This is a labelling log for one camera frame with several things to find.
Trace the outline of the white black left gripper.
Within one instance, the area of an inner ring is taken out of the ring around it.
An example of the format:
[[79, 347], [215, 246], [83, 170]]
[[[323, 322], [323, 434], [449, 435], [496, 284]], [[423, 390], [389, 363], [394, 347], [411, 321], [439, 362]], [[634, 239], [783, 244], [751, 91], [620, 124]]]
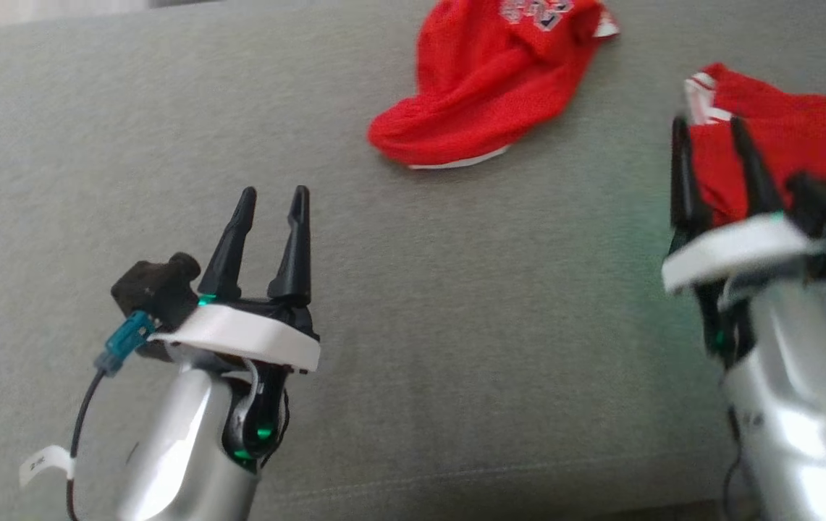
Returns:
[[[248, 233], [253, 228], [257, 192], [246, 187], [202, 274], [202, 301], [242, 296], [240, 269]], [[311, 303], [310, 191], [299, 185], [287, 215], [287, 243], [266, 296], [295, 308]], [[183, 368], [229, 373], [245, 370], [246, 360], [310, 373], [321, 357], [319, 340], [297, 327], [225, 304], [194, 304], [177, 326], [162, 326], [148, 337], [152, 360]]]

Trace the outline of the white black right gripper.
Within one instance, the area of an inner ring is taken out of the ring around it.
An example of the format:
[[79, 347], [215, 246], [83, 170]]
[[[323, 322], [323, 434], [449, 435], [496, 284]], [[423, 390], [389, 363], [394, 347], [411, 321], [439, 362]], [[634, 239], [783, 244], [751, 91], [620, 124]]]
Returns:
[[739, 360], [754, 344], [766, 344], [786, 360], [826, 360], [826, 317], [802, 283], [804, 260], [825, 252], [826, 244], [777, 213], [784, 211], [783, 198], [747, 123], [733, 117], [730, 129], [753, 217], [704, 233], [712, 211], [695, 174], [691, 133], [684, 116], [673, 119], [671, 227], [703, 234], [676, 241], [661, 267], [663, 288], [693, 291], [712, 358]]

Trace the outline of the red Bulls 23 shorts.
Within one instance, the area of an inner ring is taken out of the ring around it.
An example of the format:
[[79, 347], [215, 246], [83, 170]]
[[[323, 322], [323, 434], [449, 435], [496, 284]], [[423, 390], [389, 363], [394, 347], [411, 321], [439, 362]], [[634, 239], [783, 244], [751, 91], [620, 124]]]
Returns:
[[368, 141], [411, 169], [498, 157], [561, 115], [620, 27], [604, 0], [439, 0], [416, 42], [416, 92]]

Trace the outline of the grey fabric sofa seat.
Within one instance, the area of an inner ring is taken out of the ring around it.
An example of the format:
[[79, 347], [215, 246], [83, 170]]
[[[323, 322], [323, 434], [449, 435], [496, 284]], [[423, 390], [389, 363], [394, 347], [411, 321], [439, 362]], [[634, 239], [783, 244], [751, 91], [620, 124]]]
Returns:
[[140, 260], [207, 263], [240, 192], [261, 296], [311, 191], [320, 368], [250, 521], [533, 521], [717, 498], [699, 311], [667, 296], [670, 123], [713, 62], [826, 95], [826, 0], [607, 0], [566, 112], [414, 172], [367, 142], [430, 0], [194, 4], [0, 27], [0, 521], [67, 521], [25, 458], [72, 435]]

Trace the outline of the red white Bulls jersey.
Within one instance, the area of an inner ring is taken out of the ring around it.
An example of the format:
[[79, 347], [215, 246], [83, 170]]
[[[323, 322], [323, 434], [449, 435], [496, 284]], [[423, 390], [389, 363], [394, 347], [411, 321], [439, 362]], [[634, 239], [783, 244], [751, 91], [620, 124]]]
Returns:
[[714, 226], [748, 214], [746, 183], [730, 120], [746, 123], [780, 192], [800, 171], [826, 180], [826, 96], [786, 93], [714, 63], [685, 80], [693, 165]]

